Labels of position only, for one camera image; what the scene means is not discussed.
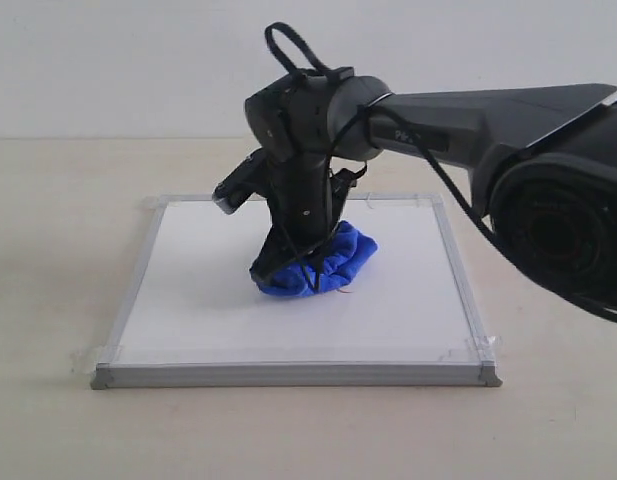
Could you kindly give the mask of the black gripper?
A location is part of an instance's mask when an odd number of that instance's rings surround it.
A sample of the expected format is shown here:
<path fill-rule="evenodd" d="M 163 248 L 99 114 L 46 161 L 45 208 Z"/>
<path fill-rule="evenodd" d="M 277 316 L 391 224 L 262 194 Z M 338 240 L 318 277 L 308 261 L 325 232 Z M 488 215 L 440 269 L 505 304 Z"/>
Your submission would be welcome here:
<path fill-rule="evenodd" d="M 266 162 L 272 224 L 249 273 L 254 281 L 271 281 L 298 264 L 332 236 L 358 173 L 331 170 L 330 160 L 299 154 Z"/>

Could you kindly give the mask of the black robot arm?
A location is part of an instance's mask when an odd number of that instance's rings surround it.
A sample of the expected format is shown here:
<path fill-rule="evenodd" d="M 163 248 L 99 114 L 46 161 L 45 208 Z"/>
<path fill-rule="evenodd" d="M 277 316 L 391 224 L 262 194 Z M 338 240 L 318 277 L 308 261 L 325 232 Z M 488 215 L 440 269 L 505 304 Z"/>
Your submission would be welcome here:
<path fill-rule="evenodd" d="M 351 70 L 297 70 L 245 103 L 259 141 L 253 189 L 272 229 L 252 278 L 313 292 L 338 269 L 340 203 L 357 174 L 333 158 L 384 151 L 424 159 L 476 229 L 521 274 L 617 324 L 614 87 L 399 94 Z"/>

